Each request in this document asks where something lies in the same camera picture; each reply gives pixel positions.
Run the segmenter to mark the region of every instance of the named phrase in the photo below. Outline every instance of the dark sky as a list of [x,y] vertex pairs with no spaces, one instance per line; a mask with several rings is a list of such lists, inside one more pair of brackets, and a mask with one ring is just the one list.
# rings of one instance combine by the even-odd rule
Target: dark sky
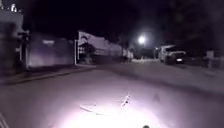
[[73,36],[76,29],[81,29],[106,38],[128,35],[132,40],[146,32],[161,38],[158,12],[165,0],[20,1],[19,6],[29,10],[25,12],[25,26],[35,26],[38,31]]

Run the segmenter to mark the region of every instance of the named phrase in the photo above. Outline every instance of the street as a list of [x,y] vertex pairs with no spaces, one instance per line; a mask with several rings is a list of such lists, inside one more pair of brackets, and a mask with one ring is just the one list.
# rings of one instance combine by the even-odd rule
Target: street
[[[181,68],[154,61],[121,67],[2,86],[1,118],[9,128],[224,127],[222,95],[213,95],[206,89],[176,87],[180,80],[171,85],[180,77],[175,72],[186,73]],[[160,82],[160,70],[173,76],[171,82]],[[139,71],[147,72],[152,80],[141,78]],[[122,106],[127,96],[129,101]]]

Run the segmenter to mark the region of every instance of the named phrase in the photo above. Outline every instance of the pavement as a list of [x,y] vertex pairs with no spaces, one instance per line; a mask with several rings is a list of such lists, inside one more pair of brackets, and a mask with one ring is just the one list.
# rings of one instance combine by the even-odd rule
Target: pavement
[[82,71],[88,71],[97,68],[95,65],[78,64],[75,67],[61,68],[59,70],[47,70],[35,71],[35,72],[22,72],[15,75],[0,77],[1,85],[14,85],[18,83],[29,82],[33,80],[42,80],[52,77],[59,77],[63,75],[69,75],[72,73],[79,73]]
[[203,72],[145,61],[1,86],[0,127],[223,128],[223,96],[186,87]]

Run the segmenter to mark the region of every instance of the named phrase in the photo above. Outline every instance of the wall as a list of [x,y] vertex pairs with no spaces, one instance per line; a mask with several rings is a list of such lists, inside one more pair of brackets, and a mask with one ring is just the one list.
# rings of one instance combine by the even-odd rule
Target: wall
[[103,55],[103,56],[121,56],[122,55],[121,46],[111,43],[103,37],[96,37],[94,35],[91,35],[85,32],[79,32],[79,41],[78,41],[79,46],[82,45],[86,41],[86,39],[82,38],[83,36],[87,37],[88,43],[93,45],[97,49],[95,53],[97,55]]
[[52,35],[32,33],[28,47],[29,68],[73,65],[74,44]]
[[14,72],[18,46],[17,32],[21,31],[23,16],[19,13],[0,10],[0,73]]

